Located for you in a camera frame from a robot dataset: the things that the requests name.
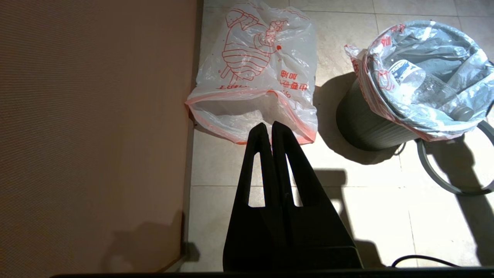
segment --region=tile grout line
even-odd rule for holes
[[[456,16],[460,16],[460,14],[458,13],[458,7],[456,6],[456,1],[455,0],[453,0],[453,5],[454,5],[454,9],[456,10]]]
[[[237,187],[237,185],[191,185],[191,187]]]
[[[412,232],[413,252],[415,254],[417,254],[417,248],[415,247],[415,237],[413,236],[412,218],[410,216],[410,207],[409,206],[407,206],[407,210],[408,210],[408,221],[410,223],[410,231]]]
[[[377,14],[374,14],[374,20],[375,20],[375,28],[377,30],[377,36],[379,36],[379,23],[377,22]]]
[[[463,26],[461,25],[461,20],[460,20],[460,17],[459,17],[459,16],[457,16],[457,18],[458,18],[458,23],[460,24],[460,31],[462,31],[462,32],[463,32]]]
[[[230,9],[231,7],[219,7],[219,6],[204,6],[205,8],[218,8],[218,9]],[[487,17],[493,18],[490,15],[444,15],[444,14],[408,14],[408,13],[382,13],[382,12],[354,12],[354,11],[331,11],[331,10],[304,10],[309,12],[339,12],[339,13],[356,13],[356,14],[384,14],[384,15],[411,15],[411,16],[450,16],[450,17]]]
[[[403,166],[401,165],[401,154],[398,155],[398,160],[400,161],[400,170],[403,174]]]

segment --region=plastic bag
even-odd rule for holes
[[[427,141],[453,139],[474,129],[494,101],[494,66],[466,34],[434,21],[409,21],[384,31],[369,46],[345,46],[371,110]],[[396,64],[403,65],[398,72]],[[436,94],[401,86],[416,67]]]
[[[226,14],[212,53],[185,102],[204,128],[235,143],[264,123],[289,126],[299,143],[314,142],[317,66],[312,21],[301,11],[246,1]]]

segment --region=trash can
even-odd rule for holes
[[[341,135],[363,150],[381,150],[417,139],[418,135],[371,111],[356,80],[336,110]]]
[[[345,46],[357,81],[336,121],[355,147],[379,150],[411,139],[453,139],[474,129],[494,102],[494,65],[460,30],[408,21],[368,49]]]

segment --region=wall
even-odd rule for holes
[[[0,2],[4,275],[157,271],[178,259],[197,9]]]

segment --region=black object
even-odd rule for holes
[[[489,138],[491,143],[494,146],[494,129],[486,122],[482,121],[477,125],[477,127]],[[477,196],[477,195],[484,195],[487,193],[491,193],[494,191],[494,181],[492,181],[488,186],[482,188],[481,190],[477,191],[463,191],[452,184],[446,182],[443,180],[437,173],[432,169],[432,166],[429,162],[429,159],[427,158],[427,152],[425,150],[425,142],[423,140],[419,140],[417,144],[417,150],[418,150],[418,157],[420,159],[420,162],[422,163],[422,166],[424,167],[425,171],[429,176],[442,188],[446,189],[447,191],[456,194],[456,195],[462,195],[462,196]]]
[[[452,264],[450,262],[447,262],[447,261],[444,261],[444,260],[441,260],[441,259],[438,259],[438,258],[434,258],[434,257],[429,257],[429,256],[423,256],[423,255],[408,255],[408,256],[403,256],[403,257],[400,257],[398,259],[396,259],[393,264],[391,265],[392,268],[395,268],[400,262],[404,261],[404,260],[408,260],[408,259],[422,259],[422,260],[428,260],[428,261],[433,261],[433,262],[436,262],[436,263],[440,263],[440,264],[443,264],[443,265],[447,265],[447,266],[450,266],[450,267],[460,267],[460,266],[457,266],[455,264]]]
[[[387,268],[379,270],[319,270],[319,271],[270,271],[270,272],[182,272],[182,273],[107,273],[107,274],[65,274],[57,278],[123,278],[123,277],[219,277],[219,278],[492,278],[494,268]]]
[[[248,137],[223,250],[225,271],[360,269],[351,236],[326,196],[293,132],[274,122],[273,155],[264,124]],[[265,207],[248,205],[259,152]],[[303,207],[293,203],[287,159]]]
[[[382,150],[418,138],[412,131],[372,112],[356,80],[336,110],[341,135],[363,150]]]

